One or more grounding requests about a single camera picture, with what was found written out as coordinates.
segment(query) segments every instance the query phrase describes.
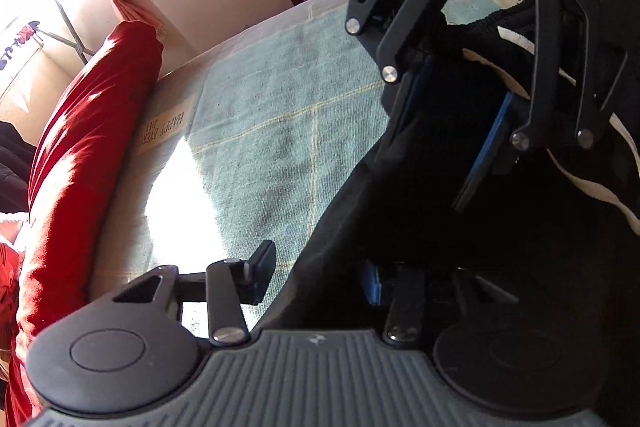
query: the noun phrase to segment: blue plastic part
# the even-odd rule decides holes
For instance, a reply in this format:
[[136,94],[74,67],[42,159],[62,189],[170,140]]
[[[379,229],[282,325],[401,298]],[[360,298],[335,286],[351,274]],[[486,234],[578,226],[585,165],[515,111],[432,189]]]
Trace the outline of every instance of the blue plastic part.
[[502,101],[502,105],[495,117],[491,130],[484,140],[482,149],[478,153],[478,156],[476,156],[476,161],[474,161],[469,174],[466,176],[465,184],[460,189],[458,197],[453,203],[453,208],[457,212],[462,212],[476,193],[480,183],[489,172],[491,164],[498,153],[498,149],[500,149],[502,142],[509,134],[510,124],[507,114],[511,100],[513,100],[513,93],[508,92]]
[[382,306],[382,283],[378,267],[371,261],[365,261],[360,270],[360,285],[371,306]]

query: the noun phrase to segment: metal pivot bolt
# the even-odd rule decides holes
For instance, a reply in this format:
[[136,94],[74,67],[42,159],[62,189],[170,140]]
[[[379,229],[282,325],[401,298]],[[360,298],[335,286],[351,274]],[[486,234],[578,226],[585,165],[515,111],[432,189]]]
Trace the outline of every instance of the metal pivot bolt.
[[347,28],[349,35],[355,35],[360,31],[360,22],[358,22],[357,19],[351,18],[345,24],[345,28]]
[[589,129],[578,131],[578,145],[583,149],[593,147],[593,133]]
[[240,328],[228,327],[216,330],[213,334],[213,340],[223,346],[235,346],[244,343],[246,336]]
[[515,132],[511,136],[511,144],[521,152],[525,152],[529,148],[529,137],[523,132]]
[[393,66],[382,68],[382,79],[388,84],[393,84],[398,79],[398,70]]
[[389,328],[386,334],[394,342],[413,342],[418,337],[418,330],[416,328],[394,326]]

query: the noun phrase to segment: gray rubber pad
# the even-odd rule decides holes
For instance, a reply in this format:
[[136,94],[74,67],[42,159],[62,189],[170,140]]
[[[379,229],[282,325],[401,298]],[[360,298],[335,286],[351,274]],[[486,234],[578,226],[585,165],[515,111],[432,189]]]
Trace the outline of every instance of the gray rubber pad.
[[518,422],[473,409],[427,357],[385,346],[372,331],[263,331],[255,344],[215,352],[181,395],[110,420],[47,410],[32,427],[600,427],[583,411]]

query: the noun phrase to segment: black fabric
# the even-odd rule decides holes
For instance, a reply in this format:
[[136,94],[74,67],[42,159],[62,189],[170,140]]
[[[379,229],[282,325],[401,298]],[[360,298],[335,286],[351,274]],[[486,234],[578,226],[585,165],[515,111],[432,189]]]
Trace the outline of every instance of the black fabric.
[[20,179],[11,169],[0,165],[0,212],[26,212],[29,208],[28,186],[28,182]]
[[0,212],[26,212],[35,147],[16,128],[0,121]]
[[411,261],[446,249],[458,235],[450,204],[505,93],[489,68],[438,61],[418,117],[377,162],[379,144],[356,166],[257,328],[295,327],[325,285],[364,255]]
[[[512,42],[503,40],[498,26],[515,31],[535,42],[535,6],[524,2],[509,10],[500,10],[486,19],[468,26],[457,26],[449,33],[449,49],[468,48],[507,71],[527,92],[530,92],[534,57]],[[582,54],[577,20],[565,14],[562,24],[562,68],[580,82]],[[606,55],[596,61],[596,92],[606,89],[606,79],[617,64]],[[622,85],[615,114],[620,118],[636,144],[640,144],[640,67],[628,60],[636,71],[631,82]],[[577,91],[567,79],[558,76],[558,103],[568,112],[577,114]],[[553,149],[558,163],[577,178],[600,184],[611,190],[633,213],[640,217],[640,176],[631,149],[622,136],[608,126],[593,149],[578,147]]]

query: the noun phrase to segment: red cushion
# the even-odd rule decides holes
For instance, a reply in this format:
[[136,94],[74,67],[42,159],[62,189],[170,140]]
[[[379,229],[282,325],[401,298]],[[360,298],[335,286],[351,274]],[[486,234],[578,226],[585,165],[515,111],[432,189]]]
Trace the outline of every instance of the red cushion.
[[20,274],[8,426],[40,410],[24,370],[33,337],[86,304],[94,244],[161,54],[151,26],[120,23],[63,93],[40,139],[29,183],[31,235]]

